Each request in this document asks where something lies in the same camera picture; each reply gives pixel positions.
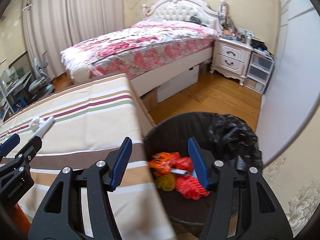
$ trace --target orange plastic bag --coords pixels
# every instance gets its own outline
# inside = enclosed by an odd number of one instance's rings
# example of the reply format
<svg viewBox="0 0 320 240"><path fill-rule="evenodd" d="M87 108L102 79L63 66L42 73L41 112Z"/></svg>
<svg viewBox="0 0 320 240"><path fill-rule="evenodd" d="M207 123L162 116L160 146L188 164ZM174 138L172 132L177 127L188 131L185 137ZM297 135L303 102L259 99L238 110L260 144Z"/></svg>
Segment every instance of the orange plastic bag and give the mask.
<svg viewBox="0 0 320 240"><path fill-rule="evenodd" d="M153 160L148 162L150 168L155 169L155 175L161 176L169 174L171 168L173 167L173 159L170 153L159 153L152 156Z"/></svg>

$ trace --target drawer handle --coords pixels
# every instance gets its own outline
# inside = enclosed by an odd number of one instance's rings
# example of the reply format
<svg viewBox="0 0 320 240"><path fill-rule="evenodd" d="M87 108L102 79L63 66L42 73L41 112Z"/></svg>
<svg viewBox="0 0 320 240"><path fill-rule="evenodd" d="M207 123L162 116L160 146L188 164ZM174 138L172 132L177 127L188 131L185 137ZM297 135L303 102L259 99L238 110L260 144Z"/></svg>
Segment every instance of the drawer handle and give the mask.
<svg viewBox="0 0 320 240"><path fill-rule="evenodd" d="M227 51L228 55L229 55L229 53L232 53L234 57L236 56L236 54L234 54L232 51Z"/></svg>
<svg viewBox="0 0 320 240"><path fill-rule="evenodd" d="M225 63L227 63L228 65L233 65L233 62L228 63L228 61L227 61L227 60L225 60L224 62L225 62Z"/></svg>

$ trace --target curtain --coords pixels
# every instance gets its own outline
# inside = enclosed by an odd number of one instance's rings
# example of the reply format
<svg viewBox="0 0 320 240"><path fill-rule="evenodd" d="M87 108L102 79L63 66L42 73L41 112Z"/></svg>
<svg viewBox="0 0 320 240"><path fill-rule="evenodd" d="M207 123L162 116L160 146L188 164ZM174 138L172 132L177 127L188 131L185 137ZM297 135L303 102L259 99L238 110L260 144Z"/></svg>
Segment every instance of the curtain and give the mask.
<svg viewBox="0 0 320 240"><path fill-rule="evenodd" d="M54 78L65 72L60 52L72 46L67 15L67 0L23 0L23 6L32 4L23 12L23 29L31 63L48 51L49 76Z"/></svg>
<svg viewBox="0 0 320 240"><path fill-rule="evenodd" d="M74 44L123 29L122 0L68 0Z"/></svg>
<svg viewBox="0 0 320 240"><path fill-rule="evenodd" d="M64 73L60 52L99 35L123 29L122 0L23 0L23 28L31 63L48 51L48 73Z"/></svg>

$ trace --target black trash bag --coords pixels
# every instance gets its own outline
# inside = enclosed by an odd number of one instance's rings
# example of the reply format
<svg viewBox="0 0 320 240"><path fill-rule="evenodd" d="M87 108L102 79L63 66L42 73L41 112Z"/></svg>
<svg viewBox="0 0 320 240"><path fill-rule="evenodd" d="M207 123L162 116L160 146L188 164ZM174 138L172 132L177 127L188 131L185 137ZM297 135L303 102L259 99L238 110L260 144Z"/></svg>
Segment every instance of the black trash bag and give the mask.
<svg viewBox="0 0 320 240"><path fill-rule="evenodd" d="M194 136L202 149L209 150L217 160L223 160L238 170L254 166L262 171L261 151L252 129L233 115L192 112L169 118L154 127L144 138L147 160L160 152L179 152L189 157L188 140ZM197 201L185 199L180 193L159 190L170 219L185 225L204 225L210 204L216 193ZM238 189L233 189L231 217L238 212Z"/></svg>
<svg viewBox="0 0 320 240"><path fill-rule="evenodd" d="M148 161L160 152L179 152L182 157L189 157L188 140L192 136L217 160L238 170L254 166L262 172L257 136L244 120L231 114L192 112L163 121L144 138Z"/></svg>

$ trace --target pink floral bedspread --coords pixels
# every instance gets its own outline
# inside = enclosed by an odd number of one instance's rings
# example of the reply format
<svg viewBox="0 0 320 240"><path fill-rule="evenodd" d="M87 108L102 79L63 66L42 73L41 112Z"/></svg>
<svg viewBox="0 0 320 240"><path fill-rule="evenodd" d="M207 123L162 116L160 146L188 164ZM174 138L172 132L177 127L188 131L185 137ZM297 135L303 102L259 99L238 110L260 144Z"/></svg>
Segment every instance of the pink floral bedspread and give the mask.
<svg viewBox="0 0 320 240"><path fill-rule="evenodd" d="M142 21L65 49L61 61L71 77L86 65L92 76L120 71L132 79L212 46L218 35L211 28L188 22Z"/></svg>

